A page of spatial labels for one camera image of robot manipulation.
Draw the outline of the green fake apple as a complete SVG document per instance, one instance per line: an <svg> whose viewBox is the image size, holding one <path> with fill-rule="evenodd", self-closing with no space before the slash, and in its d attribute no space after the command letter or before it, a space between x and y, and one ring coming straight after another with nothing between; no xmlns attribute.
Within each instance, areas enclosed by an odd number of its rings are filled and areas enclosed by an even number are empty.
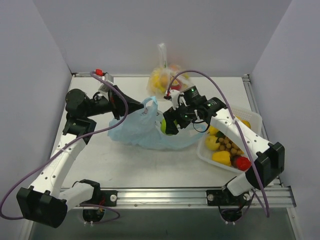
<svg viewBox="0 0 320 240"><path fill-rule="evenodd" d="M170 122L169 126L167 126L166 120L163 118L160 124L160 130L163 134L167 136L173 136L178 134L178 123L176 120Z"/></svg>

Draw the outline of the light blue plastic bag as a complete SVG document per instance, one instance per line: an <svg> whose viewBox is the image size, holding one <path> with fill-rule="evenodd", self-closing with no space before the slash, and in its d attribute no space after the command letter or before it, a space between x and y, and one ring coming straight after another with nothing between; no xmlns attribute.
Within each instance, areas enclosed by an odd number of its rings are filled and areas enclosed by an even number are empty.
<svg viewBox="0 0 320 240"><path fill-rule="evenodd" d="M177 135L166 135L161 132L163 113L158 110L154 96L142 101L143 107L129 114L124 122L107 131L112 141L137 145L152 150L181 150L198 142L205 126L197 124L181 129Z"/></svg>

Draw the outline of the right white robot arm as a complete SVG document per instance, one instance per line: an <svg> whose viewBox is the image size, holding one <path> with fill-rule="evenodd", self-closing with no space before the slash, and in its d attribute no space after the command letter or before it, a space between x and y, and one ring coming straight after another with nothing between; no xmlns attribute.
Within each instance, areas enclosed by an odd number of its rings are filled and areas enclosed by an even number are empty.
<svg viewBox="0 0 320 240"><path fill-rule="evenodd" d="M191 86L182 92L170 90L164 98L172 102L172 107L163 113L166 134L176 135L178 128L184 129L197 120L204 121L221 131L252 158L251 167L225 185L221 197L226 204L234 204L241 194L251 189L262 190L284 171L284 146L260 137L234 117L231 109L217 97L207 99L199 94L195 86Z"/></svg>

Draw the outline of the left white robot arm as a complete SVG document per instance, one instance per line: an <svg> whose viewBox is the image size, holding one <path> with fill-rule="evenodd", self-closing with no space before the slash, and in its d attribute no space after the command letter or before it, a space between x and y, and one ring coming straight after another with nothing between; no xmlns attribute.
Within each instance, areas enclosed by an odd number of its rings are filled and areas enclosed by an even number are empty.
<svg viewBox="0 0 320 240"><path fill-rule="evenodd" d="M72 89L66 94L65 103L66 124L53 156L30 186L20 188L16 194L24 219L53 228L59 227L67 212L80 204L105 203L100 184L92 180L83 179L68 190L61 190L71 166L95 131L97 123L91 118L112 113L119 120L144 107L116 85L102 88L93 98L80 89Z"/></svg>

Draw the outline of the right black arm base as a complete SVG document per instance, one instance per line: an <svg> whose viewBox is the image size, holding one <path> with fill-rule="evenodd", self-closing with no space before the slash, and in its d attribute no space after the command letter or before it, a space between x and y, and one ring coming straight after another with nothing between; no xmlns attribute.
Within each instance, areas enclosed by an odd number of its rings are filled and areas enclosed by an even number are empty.
<svg viewBox="0 0 320 240"><path fill-rule="evenodd" d="M252 200L249 192L234 196L226 188L206 190L206 201L210 207L217 207L219 214L227 225L235 225L244 215Z"/></svg>

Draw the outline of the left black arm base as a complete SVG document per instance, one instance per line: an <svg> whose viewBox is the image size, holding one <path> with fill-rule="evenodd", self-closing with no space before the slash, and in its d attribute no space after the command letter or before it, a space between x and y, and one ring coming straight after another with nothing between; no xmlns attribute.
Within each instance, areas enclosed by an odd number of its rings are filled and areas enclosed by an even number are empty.
<svg viewBox="0 0 320 240"><path fill-rule="evenodd" d="M121 214L113 209L117 206L117 200L117 190L100 190L93 199L82 204L85 208L82 210L80 220L91 226L118 220Z"/></svg>

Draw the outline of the clear tied bag of fruits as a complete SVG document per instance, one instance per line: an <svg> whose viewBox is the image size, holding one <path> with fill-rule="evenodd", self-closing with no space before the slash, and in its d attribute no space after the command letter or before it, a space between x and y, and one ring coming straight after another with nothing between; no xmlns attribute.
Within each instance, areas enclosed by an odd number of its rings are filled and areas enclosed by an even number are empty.
<svg viewBox="0 0 320 240"><path fill-rule="evenodd" d="M150 96L162 99L166 94L170 82L184 69L177 64L168 64L167 48L164 43L158 44L157 49L159 56L158 66L151 72L146 90ZM187 73L183 73L173 81L170 89L181 92L191 85L192 82L189 75Z"/></svg>

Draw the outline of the brown fake longan bunch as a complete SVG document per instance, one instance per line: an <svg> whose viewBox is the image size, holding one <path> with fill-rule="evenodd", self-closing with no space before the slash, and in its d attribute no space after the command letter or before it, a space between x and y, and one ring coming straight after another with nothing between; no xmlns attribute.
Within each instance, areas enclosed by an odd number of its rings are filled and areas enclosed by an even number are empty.
<svg viewBox="0 0 320 240"><path fill-rule="evenodd" d="M228 151L232 156L242 156L244 152L222 132L217 133L218 141L220 142L219 151Z"/></svg>

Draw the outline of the yellow fake bell pepper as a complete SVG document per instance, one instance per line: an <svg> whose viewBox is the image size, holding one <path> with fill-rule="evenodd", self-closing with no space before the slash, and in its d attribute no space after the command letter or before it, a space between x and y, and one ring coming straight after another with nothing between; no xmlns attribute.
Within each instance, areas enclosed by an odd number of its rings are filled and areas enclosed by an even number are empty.
<svg viewBox="0 0 320 240"><path fill-rule="evenodd" d="M212 160L219 164L230 167L231 163L231 153L228 151L217 151L212 154Z"/></svg>

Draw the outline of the red fake bell pepper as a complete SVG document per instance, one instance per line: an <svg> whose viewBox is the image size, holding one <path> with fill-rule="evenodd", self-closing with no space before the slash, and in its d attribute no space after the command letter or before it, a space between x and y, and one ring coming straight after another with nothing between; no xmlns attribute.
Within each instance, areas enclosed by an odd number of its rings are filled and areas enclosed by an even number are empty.
<svg viewBox="0 0 320 240"><path fill-rule="evenodd" d="M251 167L251 161L245 156L236 155L232 158L231 164L240 171L247 171Z"/></svg>

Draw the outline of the white plastic basket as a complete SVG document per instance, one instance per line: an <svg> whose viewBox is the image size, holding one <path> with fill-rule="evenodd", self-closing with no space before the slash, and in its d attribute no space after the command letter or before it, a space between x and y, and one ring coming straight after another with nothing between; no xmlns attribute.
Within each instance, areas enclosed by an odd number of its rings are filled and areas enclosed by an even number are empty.
<svg viewBox="0 0 320 240"><path fill-rule="evenodd" d="M262 117L250 110L232 105L234 116L254 132L253 138L244 136L250 146L257 144L262 132ZM202 137L197 147L197 156L211 165L235 173L242 173L249 169L251 162L245 153L245 148L236 144L230 133L225 134L219 127L211 125Z"/></svg>

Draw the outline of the aluminium front rail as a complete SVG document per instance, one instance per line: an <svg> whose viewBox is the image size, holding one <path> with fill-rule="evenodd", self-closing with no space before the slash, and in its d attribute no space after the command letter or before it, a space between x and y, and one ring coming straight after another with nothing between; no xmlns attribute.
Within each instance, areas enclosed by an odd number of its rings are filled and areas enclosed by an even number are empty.
<svg viewBox="0 0 320 240"><path fill-rule="evenodd" d="M103 188L116 190L118 209L207 208L206 190L219 187L192 188Z"/></svg>

